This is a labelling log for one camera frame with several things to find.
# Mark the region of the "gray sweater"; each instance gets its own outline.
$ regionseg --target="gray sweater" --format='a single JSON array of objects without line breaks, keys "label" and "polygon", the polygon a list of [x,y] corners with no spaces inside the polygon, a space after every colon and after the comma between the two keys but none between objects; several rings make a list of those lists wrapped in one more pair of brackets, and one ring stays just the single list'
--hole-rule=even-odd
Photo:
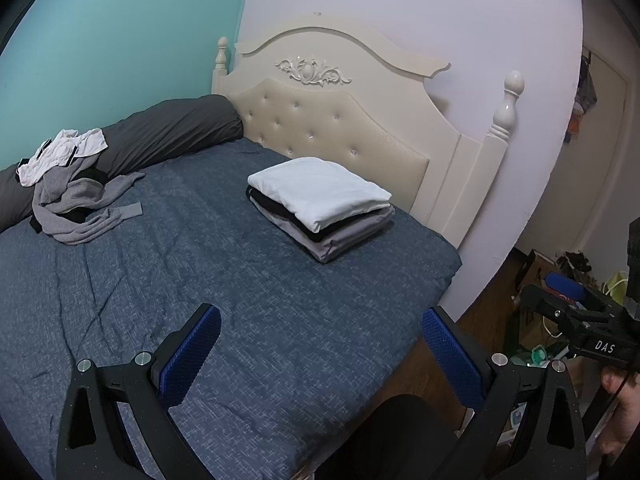
[{"label": "gray sweater", "polygon": [[63,244],[76,245],[94,240],[113,229],[123,220],[142,215],[140,202],[122,207],[107,208],[78,224],[58,216],[77,207],[102,209],[119,198],[144,173],[117,176],[106,185],[90,178],[73,178],[92,167],[98,155],[76,158],[64,168],[56,166],[44,174],[33,194],[33,214],[42,230]]}]

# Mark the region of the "headboard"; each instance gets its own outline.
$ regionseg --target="headboard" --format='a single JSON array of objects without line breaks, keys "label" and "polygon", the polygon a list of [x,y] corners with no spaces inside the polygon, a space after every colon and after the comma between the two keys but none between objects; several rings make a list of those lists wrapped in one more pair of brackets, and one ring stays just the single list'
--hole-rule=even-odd
[{"label": "headboard", "polygon": [[450,64],[401,50],[372,28],[315,12],[236,44],[218,41],[212,93],[238,110],[244,135],[285,156],[333,160],[458,247],[497,174],[524,90],[519,72],[483,142],[461,135],[424,90]]}]

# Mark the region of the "person's arm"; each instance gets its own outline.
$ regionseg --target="person's arm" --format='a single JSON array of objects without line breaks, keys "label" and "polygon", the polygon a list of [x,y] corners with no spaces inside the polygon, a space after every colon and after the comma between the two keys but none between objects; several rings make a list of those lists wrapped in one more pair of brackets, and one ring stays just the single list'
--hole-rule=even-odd
[{"label": "person's arm", "polygon": [[[615,394],[625,376],[625,371],[605,367],[602,370],[602,387]],[[616,400],[618,405],[597,440],[600,451],[613,458],[620,455],[640,423],[640,381],[637,374],[628,378]]]}]

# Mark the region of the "white door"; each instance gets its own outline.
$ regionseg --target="white door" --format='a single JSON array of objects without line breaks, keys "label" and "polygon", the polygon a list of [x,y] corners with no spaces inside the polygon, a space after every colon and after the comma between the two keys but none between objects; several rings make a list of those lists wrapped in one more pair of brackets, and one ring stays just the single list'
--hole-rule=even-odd
[{"label": "white door", "polygon": [[590,72],[598,103],[582,118],[580,133],[562,144],[545,192],[516,243],[524,253],[535,249],[553,257],[575,250],[613,163],[626,81],[595,54],[591,54]]}]

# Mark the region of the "textured blue pad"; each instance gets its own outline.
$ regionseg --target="textured blue pad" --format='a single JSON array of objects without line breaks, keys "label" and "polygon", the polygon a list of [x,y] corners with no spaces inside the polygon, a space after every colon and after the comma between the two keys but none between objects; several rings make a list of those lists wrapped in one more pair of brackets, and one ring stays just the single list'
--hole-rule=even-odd
[{"label": "textured blue pad", "polygon": [[550,272],[545,278],[545,285],[574,301],[584,301],[584,287],[566,276]]},{"label": "textured blue pad", "polygon": [[480,372],[432,308],[422,314],[422,336],[460,404],[476,412],[482,410],[484,392]]},{"label": "textured blue pad", "polygon": [[211,305],[160,372],[158,400],[167,409],[182,402],[220,336],[222,316]]}]

